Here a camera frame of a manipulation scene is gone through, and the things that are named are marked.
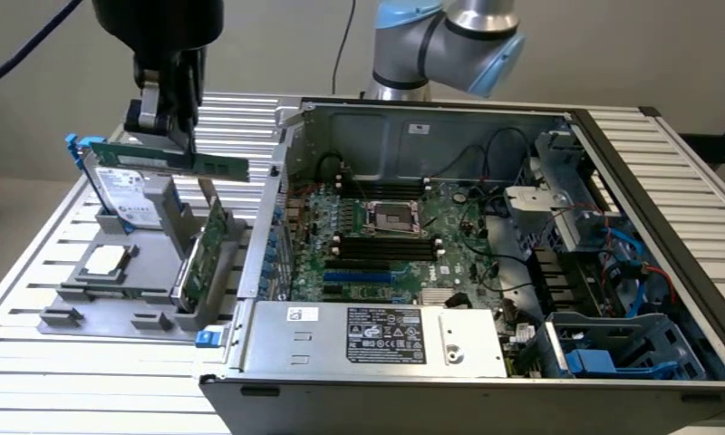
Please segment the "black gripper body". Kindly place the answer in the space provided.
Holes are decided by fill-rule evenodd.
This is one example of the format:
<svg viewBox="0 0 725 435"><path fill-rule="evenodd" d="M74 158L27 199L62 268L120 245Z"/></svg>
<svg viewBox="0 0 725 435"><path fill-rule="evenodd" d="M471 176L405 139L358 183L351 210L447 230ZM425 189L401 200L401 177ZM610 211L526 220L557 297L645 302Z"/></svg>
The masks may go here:
<svg viewBox="0 0 725 435"><path fill-rule="evenodd" d="M190 68L192 84L203 85L206 46L223 29L220 0L103 0L92 3L103 30L132 52L135 84L152 71Z"/></svg>

